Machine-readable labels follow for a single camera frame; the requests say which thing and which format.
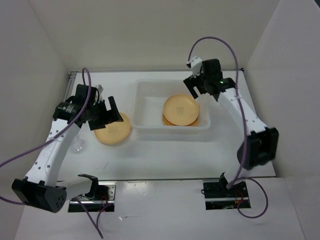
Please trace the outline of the tan round plate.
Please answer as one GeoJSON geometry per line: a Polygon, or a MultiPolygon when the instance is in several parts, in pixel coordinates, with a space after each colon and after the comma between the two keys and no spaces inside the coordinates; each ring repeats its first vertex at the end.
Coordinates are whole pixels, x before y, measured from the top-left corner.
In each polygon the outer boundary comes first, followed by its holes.
{"type": "Polygon", "coordinates": [[[174,94],[164,102],[162,113],[200,114],[200,107],[192,96],[188,94],[174,94]]]}
{"type": "Polygon", "coordinates": [[[124,141],[130,134],[131,122],[129,117],[121,112],[123,121],[107,124],[105,128],[94,130],[97,140],[106,145],[115,145],[124,141]]]}

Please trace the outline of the square woven bamboo tray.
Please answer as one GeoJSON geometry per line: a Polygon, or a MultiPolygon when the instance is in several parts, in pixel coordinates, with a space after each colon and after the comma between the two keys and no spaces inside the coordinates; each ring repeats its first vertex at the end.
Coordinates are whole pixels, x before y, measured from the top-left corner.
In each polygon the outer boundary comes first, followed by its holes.
{"type": "Polygon", "coordinates": [[[166,126],[191,127],[196,126],[199,121],[199,114],[165,114],[162,113],[162,122],[166,126]]]}

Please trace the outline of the clear plastic cup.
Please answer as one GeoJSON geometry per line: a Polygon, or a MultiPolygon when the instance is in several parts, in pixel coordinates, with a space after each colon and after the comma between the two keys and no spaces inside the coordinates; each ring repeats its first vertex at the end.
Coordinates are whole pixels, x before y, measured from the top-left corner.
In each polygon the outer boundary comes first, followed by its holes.
{"type": "Polygon", "coordinates": [[[77,134],[70,145],[70,148],[75,152],[75,153],[79,153],[82,151],[84,147],[84,141],[83,139],[77,134]]]}

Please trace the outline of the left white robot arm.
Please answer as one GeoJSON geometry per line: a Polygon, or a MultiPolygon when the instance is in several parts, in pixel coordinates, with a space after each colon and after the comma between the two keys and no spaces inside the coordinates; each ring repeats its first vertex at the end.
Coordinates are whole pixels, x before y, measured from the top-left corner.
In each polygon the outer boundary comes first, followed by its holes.
{"type": "Polygon", "coordinates": [[[83,124],[88,123],[93,131],[123,121],[114,97],[108,97],[108,101],[110,109],[98,88],[78,84],[75,95],[57,105],[47,138],[49,144],[42,148],[25,177],[16,178],[11,185],[23,204],[57,213],[67,200],[77,196],[88,200],[98,197],[101,187],[95,176],[82,173],[75,181],[57,183],[68,149],[83,124]]]}

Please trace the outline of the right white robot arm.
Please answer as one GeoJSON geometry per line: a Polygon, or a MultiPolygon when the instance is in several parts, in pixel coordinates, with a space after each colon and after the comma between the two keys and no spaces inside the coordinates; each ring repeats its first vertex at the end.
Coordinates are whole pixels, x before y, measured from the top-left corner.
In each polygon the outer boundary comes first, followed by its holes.
{"type": "Polygon", "coordinates": [[[237,168],[222,173],[219,178],[220,193],[229,197],[237,192],[251,170],[275,159],[279,131],[258,118],[240,94],[237,82],[223,76],[218,59],[201,60],[196,56],[188,60],[186,66],[192,74],[183,82],[192,97],[212,96],[243,134],[243,142],[236,153],[237,168]]]}

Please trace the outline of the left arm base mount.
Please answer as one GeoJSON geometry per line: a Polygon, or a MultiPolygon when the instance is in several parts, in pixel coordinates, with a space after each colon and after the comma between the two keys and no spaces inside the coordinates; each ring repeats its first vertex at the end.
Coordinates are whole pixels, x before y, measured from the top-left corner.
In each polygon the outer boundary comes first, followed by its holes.
{"type": "Polygon", "coordinates": [[[88,197],[85,193],[82,193],[76,198],[89,213],[114,212],[116,187],[116,181],[99,181],[99,187],[94,197],[88,197]]]}

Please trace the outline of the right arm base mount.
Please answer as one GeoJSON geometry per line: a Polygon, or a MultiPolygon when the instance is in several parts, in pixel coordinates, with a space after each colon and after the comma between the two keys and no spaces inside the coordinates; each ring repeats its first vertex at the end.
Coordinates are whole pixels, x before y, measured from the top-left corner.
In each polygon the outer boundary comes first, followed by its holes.
{"type": "Polygon", "coordinates": [[[208,179],[203,181],[200,191],[204,196],[205,209],[209,210],[229,210],[236,209],[240,204],[240,209],[250,209],[251,203],[247,185],[241,182],[230,190],[223,190],[218,179],[208,179]]]}

